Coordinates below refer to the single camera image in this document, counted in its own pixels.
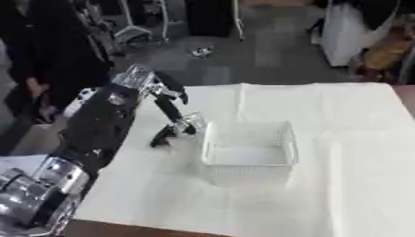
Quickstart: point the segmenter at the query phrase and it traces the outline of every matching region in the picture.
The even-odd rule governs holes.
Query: clear plastic container
[[[219,186],[284,184],[298,162],[289,122],[207,125],[199,174]]]

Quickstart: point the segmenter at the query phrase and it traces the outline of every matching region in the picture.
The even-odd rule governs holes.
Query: white tablecloth
[[[300,162],[287,185],[247,192],[200,179],[192,141],[148,147],[167,119],[147,100],[78,219],[231,236],[415,236],[415,126],[389,86],[241,84],[188,93],[183,113],[219,124],[292,122]]]

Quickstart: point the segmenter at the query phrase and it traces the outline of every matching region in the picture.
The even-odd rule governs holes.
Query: robotic arm
[[[171,102],[187,104],[179,83],[153,70],[133,65],[100,89],[85,89],[67,108],[68,125],[61,145],[34,174],[13,168],[0,176],[0,237],[60,236],[101,168],[113,159],[134,121],[136,108],[149,95],[170,119],[151,141],[196,134],[191,117]]]

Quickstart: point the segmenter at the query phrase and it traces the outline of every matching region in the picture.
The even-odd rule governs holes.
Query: person
[[[40,100],[62,111],[81,89],[108,81],[110,62],[69,0],[1,0],[0,38],[18,85],[9,103],[14,115]]]

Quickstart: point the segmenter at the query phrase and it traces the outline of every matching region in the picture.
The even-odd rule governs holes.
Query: floor
[[[305,28],[323,14],[317,8],[256,6],[242,10],[246,34],[243,42],[236,34],[230,38],[190,37],[182,24],[171,29],[169,44],[131,50],[126,58],[117,59],[116,70],[142,63],[169,73],[186,86],[350,81],[341,69],[331,69],[320,48],[309,42]],[[207,45],[213,47],[211,57],[197,59],[189,54]],[[0,50],[1,100],[13,86],[1,62],[3,52]],[[0,135],[10,124],[10,114],[0,105]]]

